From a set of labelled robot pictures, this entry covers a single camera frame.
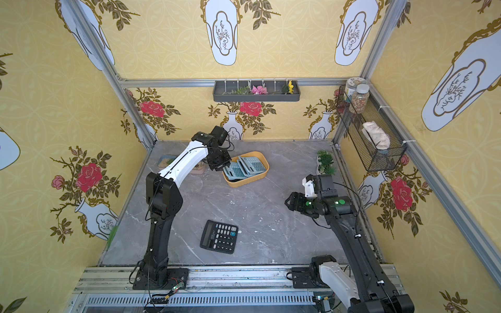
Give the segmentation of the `blue calculator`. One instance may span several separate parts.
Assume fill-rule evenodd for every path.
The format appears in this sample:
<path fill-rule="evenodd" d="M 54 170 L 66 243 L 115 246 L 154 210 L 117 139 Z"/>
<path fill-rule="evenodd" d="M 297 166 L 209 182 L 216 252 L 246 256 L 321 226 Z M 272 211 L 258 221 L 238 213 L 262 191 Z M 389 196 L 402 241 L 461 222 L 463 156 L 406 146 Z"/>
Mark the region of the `blue calculator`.
<path fill-rule="evenodd" d="M 228 166 L 223 168 L 223 172 L 230 181 L 238 181 L 247 178 L 240 165 L 236 162 L 230 162 Z"/>
<path fill-rule="evenodd" d="M 257 176 L 266 171 L 266 167 L 261 163 L 260 159 L 255 156 L 239 156 L 237 163 L 246 177 Z"/>

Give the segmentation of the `yellow storage box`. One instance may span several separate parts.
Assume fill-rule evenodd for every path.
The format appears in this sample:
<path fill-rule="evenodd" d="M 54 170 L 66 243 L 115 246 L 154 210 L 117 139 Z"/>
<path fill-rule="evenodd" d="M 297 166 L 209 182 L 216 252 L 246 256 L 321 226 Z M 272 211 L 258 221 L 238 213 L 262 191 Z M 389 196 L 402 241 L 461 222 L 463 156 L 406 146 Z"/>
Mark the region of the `yellow storage box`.
<path fill-rule="evenodd" d="M 261 152 L 258 152 L 258 151 L 252 151 L 252 152 L 249 152 L 249 153 L 244 153 L 240 156 L 235 156 L 232 158 L 231 162 L 237 162 L 238 160 L 238 157 L 257 157 L 260 159 L 261 163 L 266 167 L 266 171 L 264 173 L 261 173 L 257 176 L 252 176 L 252 177 L 247 177 L 246 179 L 243 179 L 243 180 L 238 180 L 238 181 L 230 181 L 224 174 L 223 172 L 223 177 L 225 179 L 225 181 L 228 183 L 228 185 L 232 188 L 238 188 L 238 187 L 241 187 L 241 186 L 244 186 L 244 185 L 248 185 L 249 183 L 253 183 L 255 181 L 258 181 L 260 179 L 263 179 L 267 176 L 267 173 L 269 172 L 269 169 L 270 169 L 270 165 L 268 163 L 268 161 L 266 160 L 265 156 L 261 153 Z"/>

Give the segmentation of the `black calculator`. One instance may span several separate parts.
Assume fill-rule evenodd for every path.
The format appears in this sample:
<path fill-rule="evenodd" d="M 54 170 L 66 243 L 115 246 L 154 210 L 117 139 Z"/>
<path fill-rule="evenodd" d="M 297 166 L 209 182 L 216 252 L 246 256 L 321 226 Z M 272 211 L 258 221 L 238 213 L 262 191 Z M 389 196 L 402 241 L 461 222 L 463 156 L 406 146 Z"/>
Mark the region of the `black calculator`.
<path fill-rule="evenodd" d="M 233 254 L 239 228 L 235 225 L 208 220 L 202 232 L 200 248 L 218 253 Z"/>

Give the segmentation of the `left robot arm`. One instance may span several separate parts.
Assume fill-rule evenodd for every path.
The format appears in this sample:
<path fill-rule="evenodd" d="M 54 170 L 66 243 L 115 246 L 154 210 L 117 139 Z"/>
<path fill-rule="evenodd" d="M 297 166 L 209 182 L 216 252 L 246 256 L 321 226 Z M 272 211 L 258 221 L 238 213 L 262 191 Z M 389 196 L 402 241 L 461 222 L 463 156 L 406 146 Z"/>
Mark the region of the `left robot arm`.
<path fill-rule="evenodd" d="M 185 288 L 188 268 L 168 266 L 168 242 L 175 216 L 183 205 L 180 186 L 194 167 L 205 160 L 213 171 L 228 166 L 231 157 L 224 142 L 228 132 L 216 126 L 207 134 L 196 133 L 185 150 L 158 173 L 146 177 L 146 219 L 151 222 L 146 253 L 137 263 L 134 290 L 169 290 L 179 283 Z"/>

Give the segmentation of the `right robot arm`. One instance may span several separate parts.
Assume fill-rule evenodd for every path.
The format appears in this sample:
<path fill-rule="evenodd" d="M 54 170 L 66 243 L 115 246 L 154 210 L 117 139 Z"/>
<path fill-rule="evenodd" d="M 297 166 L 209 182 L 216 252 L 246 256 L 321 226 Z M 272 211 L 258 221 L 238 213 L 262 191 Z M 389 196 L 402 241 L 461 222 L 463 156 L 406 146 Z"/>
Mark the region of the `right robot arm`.
<path fill-rule="evenodd" d="M 330 288 L 348 312 L 413 312 L 410 296 L 399 293 L 381 268 L 363 234 L 353 201 L 338 195 L 333 177 L 309 175 L 302 185 L 305 191 L 292 193 L 285 205 L 312 219 L 325 218 L 343 248 L 351 272 L 344 272 L 330 255 L 317 256 L 309 267 L 291 269 L 293 287 Z"/>

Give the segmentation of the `small potted green plant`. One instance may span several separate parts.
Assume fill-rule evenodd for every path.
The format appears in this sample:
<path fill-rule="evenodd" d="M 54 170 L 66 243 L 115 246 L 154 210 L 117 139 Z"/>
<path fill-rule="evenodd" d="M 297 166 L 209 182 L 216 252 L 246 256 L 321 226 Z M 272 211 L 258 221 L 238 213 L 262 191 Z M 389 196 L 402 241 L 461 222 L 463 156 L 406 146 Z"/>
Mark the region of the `small potted green plant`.
<path fill-rule="evenodd" d="M 336 172 L 333 155 L 325 150 L 317 152 L 317 174 L 334 175 Z"/>

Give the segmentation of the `pink artificial flower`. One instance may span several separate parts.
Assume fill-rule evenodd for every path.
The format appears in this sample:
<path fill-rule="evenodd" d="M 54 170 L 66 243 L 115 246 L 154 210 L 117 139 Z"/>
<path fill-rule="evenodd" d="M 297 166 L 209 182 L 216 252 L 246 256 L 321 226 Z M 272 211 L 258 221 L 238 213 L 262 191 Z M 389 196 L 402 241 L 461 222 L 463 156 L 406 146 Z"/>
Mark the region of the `pink artificial flower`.
<path fill-rule="evenodd" d="M 267 88 L 264 86 L 253 86 L 250 90 L 253 95 L 267 95 Z"/>

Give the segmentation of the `beige cloth in basket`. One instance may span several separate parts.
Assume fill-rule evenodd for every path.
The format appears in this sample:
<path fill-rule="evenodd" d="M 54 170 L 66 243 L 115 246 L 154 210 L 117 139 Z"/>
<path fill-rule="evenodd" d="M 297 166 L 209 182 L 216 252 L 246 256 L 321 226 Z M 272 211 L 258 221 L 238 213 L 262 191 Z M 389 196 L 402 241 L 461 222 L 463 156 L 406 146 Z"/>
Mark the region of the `beige cloth in basket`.
<path fill-rule="evenodd" d="M 390 148 L 390 137 L 374 121 L 365 122 L 362 125 L 362 133 L 377 150 Z"/>

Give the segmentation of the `yellow artificial flower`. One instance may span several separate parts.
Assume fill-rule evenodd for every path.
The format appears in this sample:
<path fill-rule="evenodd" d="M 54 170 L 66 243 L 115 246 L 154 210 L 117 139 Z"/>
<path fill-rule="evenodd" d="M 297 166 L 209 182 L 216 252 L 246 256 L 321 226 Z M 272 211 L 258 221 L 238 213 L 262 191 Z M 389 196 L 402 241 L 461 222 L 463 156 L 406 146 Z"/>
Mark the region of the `yellow artificial flower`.
<path fill-rule="evenodd" d="M 289 80 L 288 81 L 288 85 L 287 85 L 287 93 L 289 95 L 292 95 L 294 93 L 294 85 L 292 83 L 292 80 Z"/>

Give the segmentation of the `jar with white lid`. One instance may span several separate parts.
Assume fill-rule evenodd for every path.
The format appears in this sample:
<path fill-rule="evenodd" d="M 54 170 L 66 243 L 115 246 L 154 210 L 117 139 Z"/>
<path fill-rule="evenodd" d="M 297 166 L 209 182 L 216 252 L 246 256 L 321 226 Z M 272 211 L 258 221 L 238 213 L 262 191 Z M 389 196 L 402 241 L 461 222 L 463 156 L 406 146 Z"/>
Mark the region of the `jar with white lid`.
<path fill-rule="evenodd" d="M 356 91 L 351 96 L 351 105 L 349 111 L 351 113 L 362 113 L 367 105 L 370 87 L 367 84 L 359 84 Z"/>

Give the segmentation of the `jar behind with patterned lid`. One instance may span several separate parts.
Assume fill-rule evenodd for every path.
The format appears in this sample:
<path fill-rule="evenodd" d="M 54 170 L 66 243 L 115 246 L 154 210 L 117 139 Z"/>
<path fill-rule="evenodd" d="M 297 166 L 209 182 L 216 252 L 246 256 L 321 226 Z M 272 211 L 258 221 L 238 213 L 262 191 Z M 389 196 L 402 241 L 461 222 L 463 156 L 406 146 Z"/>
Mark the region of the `jar behind with patterned lid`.
<path fill-rule="evenodd" d="M 356 92 L 357 86 L 366 83 L 367 83 L 366 79 L 360 77 L 353 77 L 347 79 L 347 82 L 344 87 L 344 101 L 348 102 L 351 99 L 352 94 Z"/>

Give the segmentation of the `grey wall shelf tray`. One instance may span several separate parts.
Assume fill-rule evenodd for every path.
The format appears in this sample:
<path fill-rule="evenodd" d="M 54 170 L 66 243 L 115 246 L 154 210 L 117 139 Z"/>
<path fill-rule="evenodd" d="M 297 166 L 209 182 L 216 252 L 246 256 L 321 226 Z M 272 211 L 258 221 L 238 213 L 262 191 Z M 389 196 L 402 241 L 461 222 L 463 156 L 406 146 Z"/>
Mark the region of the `grey wall shelf tray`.
<path fill-rule="evenodd" d="M 218 103 L 298 102 L 301 90 L 297 80 L 217 80 L 212 95 Z"/>

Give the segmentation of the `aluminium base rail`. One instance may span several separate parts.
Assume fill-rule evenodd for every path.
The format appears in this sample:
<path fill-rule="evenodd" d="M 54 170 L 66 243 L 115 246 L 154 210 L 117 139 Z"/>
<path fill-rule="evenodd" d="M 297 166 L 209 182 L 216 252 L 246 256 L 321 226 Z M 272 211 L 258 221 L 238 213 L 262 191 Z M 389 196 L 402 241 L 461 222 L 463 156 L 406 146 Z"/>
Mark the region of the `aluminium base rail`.
<path fill-rule="evenodd" d="M 313 265 L 186 266 L 167 287 L 136 290 L 130 267 L 88 267 L 65 312 L 118 309 L 124 312 L 173 312 L 187 307 L 309 306 L 322 312 L 413 312 L 396 268 L 382 264 L 376 278 L 368 272 L 356 279 L 353 269 L 336 262 Z"/>

